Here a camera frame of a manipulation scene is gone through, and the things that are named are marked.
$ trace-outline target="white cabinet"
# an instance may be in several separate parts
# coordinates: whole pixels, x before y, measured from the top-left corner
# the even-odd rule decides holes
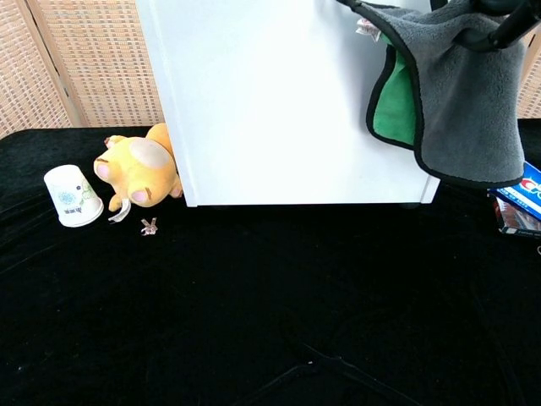
[[[419,7],[429,0],[394,0]],[[385,45],[335,0],[139,0],[189,206],[430,202],[365,124]]]

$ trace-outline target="black tablecloth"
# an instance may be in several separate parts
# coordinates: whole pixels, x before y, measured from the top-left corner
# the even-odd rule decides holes
[[[107,204],[103,139],[146,130],[0,141],[0,404],[541,404],[541,244],[499,235],[483,191],[62,227],[43,174],[79,165]]]

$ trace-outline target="blue toothpaste box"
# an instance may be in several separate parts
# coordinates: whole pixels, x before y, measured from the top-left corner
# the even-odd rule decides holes
[[[524,164],[524,178],[519,184],[490,193],[541,220],[541,171],[529,163]]]

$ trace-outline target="gray towel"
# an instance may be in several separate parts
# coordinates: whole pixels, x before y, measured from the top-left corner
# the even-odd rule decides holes
[[[428,14],[353,0],[340,3],[379,28],[406,61],[415,114],[412,144],[419,166],[455,184],[517,184],[524,164],[516,120],[524,46],[476,53],[453,42],[466,28],[488,34],[501,19],[474,13],[469,0],[451,1]],[[374,93],[378,87],[381,92],[384,75]]]

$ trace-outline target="microfiber cloth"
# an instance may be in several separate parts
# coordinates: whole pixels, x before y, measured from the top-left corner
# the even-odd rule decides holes
[[[428,14],[338,1],[388,44],[367,115],[372,135],[413,149],[424,171],[454,184],[506,187],[522,179],[516,102],[525,48],[478,53],[453,41],[468,28],[488,34],[502,18],[475,13],[469,0]]]

